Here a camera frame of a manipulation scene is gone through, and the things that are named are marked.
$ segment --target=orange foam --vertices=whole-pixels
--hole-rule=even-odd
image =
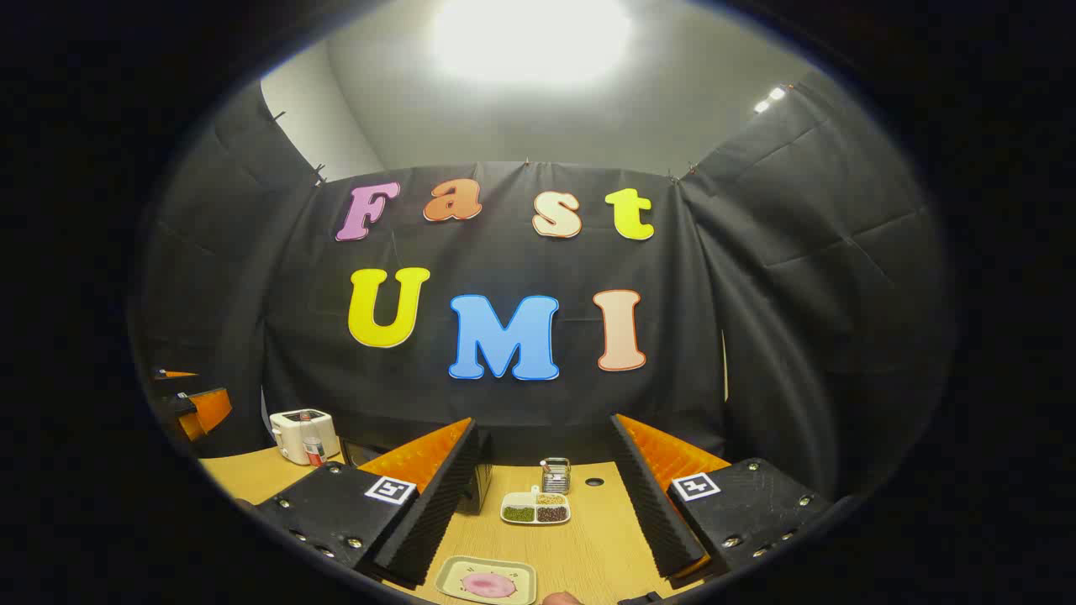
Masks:
[[[394,479],[410,481],[417,486],[419,493],[434,479],[441,463],[463,436],[471,419],[465,418],[413,441],[381,454],[359,466],[360,470],[384,475]]]
[[[639,449],[639,453],[647,461],[650,473],[653,474],[663,492],[668,491],[672,479],[677,477],[710,473],[731,466],[730,463],[710,452],[638,420],[632,420],[619,413],[617,418],[631,435],[632,440],[635,441],[635,447]]]
[[[209,433],[231,413],[231,400],[227,389],[216,389],[197,395],[190,395],[190,400],[198,410],[198,423],[202,431]]]

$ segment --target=orange object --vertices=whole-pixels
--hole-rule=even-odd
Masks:
[[[158,369],[153,374],[153,378],[156,380],[160,380],[161,378],[179,378],[181,376],[198,376],[198,375],[192,371],[172,371],[164,368]]]
[[[198,422],[197,413],[185,413],[180,417],[180,426],[183,432],[186,433],[187,439],[192,441],[197,441],[206,436],[206,432],[202,431],[201,424]]]
[[[732,466],[706,450],[700,450],[638,420],[632,420],[619,413],[617,418],[624,425],[627,434],[632,436],[635,447],[639,449],[639,453],[647,461],[650,472],[657,480],[657,484],[662,487],[663,492],[668,491],[672,479],[677,477],[710,473]]]
[[[703,567],[709,565],[709,563],[710,563],[710,553],[707,552],[706,554],[703,555],[702,559],[699,559],[698,561],[695,561],[691,565],[688,565],[683,569],[680,569],[679,572],[672,574],[670,577],[674,577],[674,578],[686,578],[688,576],[690,576],[690,575],[694,574],[695,572],[702,569]]]
[[[194,404],[197,411],[181,416],[180,426],[192,441],[204,437],[231,413],[231,399],[228,398],[227,389],[214,389],[188,395],[187,399]]]
[[[427,221],[467,220],[482,211],[478,202],[478,181],[453,179],[434,187],[434,199],[426,203],[422,215]]]
[[[216,425],[231,413],[231,400],[228,398],[227,389],[215,389],[190,395],[188,398],[198,408],[198,424],[207,433],[216,428]]]
[[[410,481],[417,486],[419,493],[423,493],[470,421],[471,419],[465,418],[459,422],[438,428],[413,441],[404,444],[358,468],[374,475]]]

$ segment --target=black fabric backdrop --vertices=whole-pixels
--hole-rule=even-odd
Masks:
[[[279,141],[267,115],[261,131],[278,132]],[[201,363],[237,408],[210,436],[215,440],[200,446],[202,455],[270,445],[259,418],[264,384],[270,413],[325,409],[340,434],[377,447],[471,416],[492,430],[495,460],[509,464],[546,455],[608,460],[607,418],[622,412],[719,455],[769,459],[834,497],[888,476],[944,383],[955,322],[928,199],[881,130],[820,74],[679,181],[480,163],[314,187],[309,166],[289,157],[294,174],[279,170],[255,192],[218,187],[180,198],[197,206],[166,199],[160,212],[157,240],[182,241],[172,237],[176,225],[188,239],[185,249],[152,256],[150,275],[165,275],[162,259],[184,272],[147,289],[151,333],[211,343]],[[480,183],[482,212],[427,222],[430,191],[456,178]],[[401,193],[370,234],[336,241],[351,189],[390,181]],[[650,240],[613,228],[604,199],[625,187],[652,200],[641,213],[655,227]],[[580,200],[580,235],[534,231],[533,200],[543,191]],[[351,273],[388,272],[376,307],[387,324],[399,292],[395,271],[408,266],[431,272],[415,330],[393,349],[359,344],[346,327]],[[648,362],[637,370],[606,372],[596,364],[604,335],[591,297],[611,289],[641,295],[636,325]],[[561,376],[452,379],[456,316],[449,300],[461,294],[486,296],[501,323],[525,296],[556,298]],[[162,357],[168,350],[158,349]]]

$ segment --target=peach letter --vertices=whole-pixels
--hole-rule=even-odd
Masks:
[[[635,306],[641,299],[634,290],[607,290],[594,295],[606,329],[606,352],[598,358],[599,368],[624,371],[647,363],[635,339]]]
[[[470,219],[482,211],[478,202],[478,181],[453,179],[434,187],[434,199],[429,200],[422,215],[427,221],[449,219]]]
[[[650,239],[654,235],[653,225],[639,222],[639,210],[650,210],[650,200],[639,197],[639,192],[613,192],[606,196],[606,203],[612,205],[612,222],[620,235],[627,239]]]
[[[579,210],[579,200],[571,194],[544,192],[535,198],[535,211],[530,220],[540,236],[570,238],[583,230],[583,222],[572,212]]]

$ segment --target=white wall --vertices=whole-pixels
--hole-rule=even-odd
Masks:
[[[311,167],[324,164],[328,181],[384,170],[337,83],[324,41],[261,79],[261,94],[277,123]]]
[[[631,23],[624,52],[585,82],[471,79],[447,69],[430,31],[444,0],[380,4],[334,31],[328,59],[388,169],[529,157],[683,174],[744,128],[775,86],[811,71],[764,31],[705,3],[618,3]],[[543,36],[511,27],[526,40]],[[518,60],[544,58],[536,47]]]

